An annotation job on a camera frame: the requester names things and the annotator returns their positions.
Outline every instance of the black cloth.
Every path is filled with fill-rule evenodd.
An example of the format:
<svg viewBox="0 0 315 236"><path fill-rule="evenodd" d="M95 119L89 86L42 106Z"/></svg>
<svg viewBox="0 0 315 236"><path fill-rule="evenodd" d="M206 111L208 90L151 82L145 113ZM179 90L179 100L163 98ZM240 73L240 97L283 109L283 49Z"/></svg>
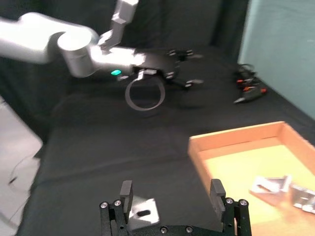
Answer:
<svg viewBox="0 0 315 236"><path fill-rule="evenodd" d="M55 109L17 235L99 235L98 204L118 198L127 179L134 181L135 195L156 199L162 224L218 229L187 155L191 135L284 120L315 144L314 120L272 89L257 101L234 105L237 65L215 48L195 52L203 58L184 62L180 77L205 83L189 92L167 87L165 103L151 112L128 107L123 82L108 78L73 87ZM143 99L153 92L146 89L136 90Z"/></svg>

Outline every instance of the open box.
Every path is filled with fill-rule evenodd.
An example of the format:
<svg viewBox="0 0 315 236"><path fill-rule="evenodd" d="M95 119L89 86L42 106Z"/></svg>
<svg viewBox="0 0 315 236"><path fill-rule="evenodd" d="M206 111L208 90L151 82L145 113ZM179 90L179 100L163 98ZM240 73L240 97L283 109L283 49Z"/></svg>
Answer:
<svg viewBox="0 0 315 236"><path fill-rule="evenodd" d="M226 196L249 202L253 236L315 236L315 214L292 206L290 193L272 206L249 193L256 176L292 175L292 182L315 190L315 148L280 121L193 136L189 155L206 191L219 178Z"/></svg>

